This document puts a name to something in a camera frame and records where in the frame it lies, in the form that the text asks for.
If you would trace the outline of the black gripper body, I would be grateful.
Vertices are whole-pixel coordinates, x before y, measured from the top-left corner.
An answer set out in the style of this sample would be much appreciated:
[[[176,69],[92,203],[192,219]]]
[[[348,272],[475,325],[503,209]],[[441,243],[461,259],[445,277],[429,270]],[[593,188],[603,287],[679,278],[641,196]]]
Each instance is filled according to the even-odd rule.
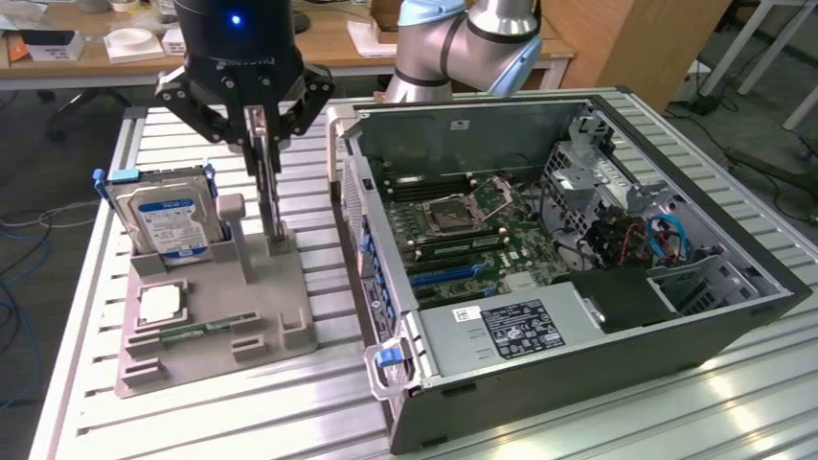
[[[301,77],[289,1],[176,1],[190,80],[224,102],[274,106]]]

